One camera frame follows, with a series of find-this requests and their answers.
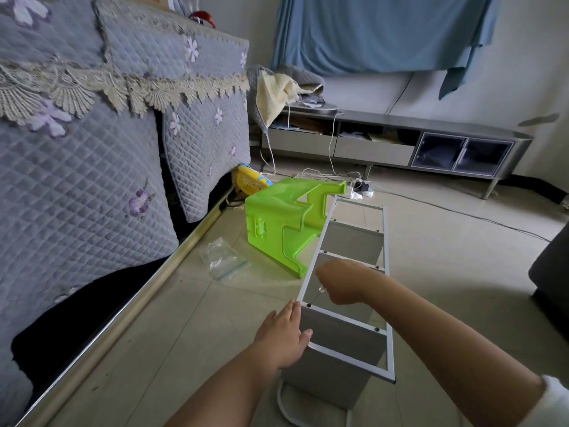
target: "quilted bed cover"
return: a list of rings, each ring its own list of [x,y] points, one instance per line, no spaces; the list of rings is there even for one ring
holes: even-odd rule
[[[4,426],[32,393],[12,339],[89,282],[178,246],[155,117],[189,222],[250,156],[247,41],[127,0],[0,0],[0,13]]]

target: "cabinet leg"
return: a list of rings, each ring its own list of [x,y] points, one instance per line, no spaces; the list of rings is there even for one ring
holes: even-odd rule
[[[365,167],[365,172],[364,172],[364,180],[368,180],[368,179],[369,179],[369,174],[370,174],[371,171],[372,171],[372,166],[373,166],[373,164],[368,164],[368,165],[366,165],[366,167]]]
[[[490,186],[488,186],[488,188],[486,189],[486,192],[482,195],[482,199],[484,199],[484,200],[488,199],[488,196],[490,196],[490,193],[492,193],[492,191],[494,190],[494,187],[496,187],[496,184],[498,184],[498,179],[494,178],[490,182]]]

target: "plastic bag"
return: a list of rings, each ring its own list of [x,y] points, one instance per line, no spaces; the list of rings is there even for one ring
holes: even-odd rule
[[[247,259],[233,250],[221,237],[205,246],[200,255],[215,280],[232,278],[240,269],[250,265]]]

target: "white sleeve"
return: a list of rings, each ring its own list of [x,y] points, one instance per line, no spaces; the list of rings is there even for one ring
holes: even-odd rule
[[[569,390],[554,377],[543,377],[545,393],[518,427],[569,426]]]

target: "yellow basket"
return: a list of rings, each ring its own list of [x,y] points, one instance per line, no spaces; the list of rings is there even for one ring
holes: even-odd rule
[[[264,188],[272,186],[273,183],[251,166],[240,164],[237,167],[237,185],[242,191],[251,196]]]

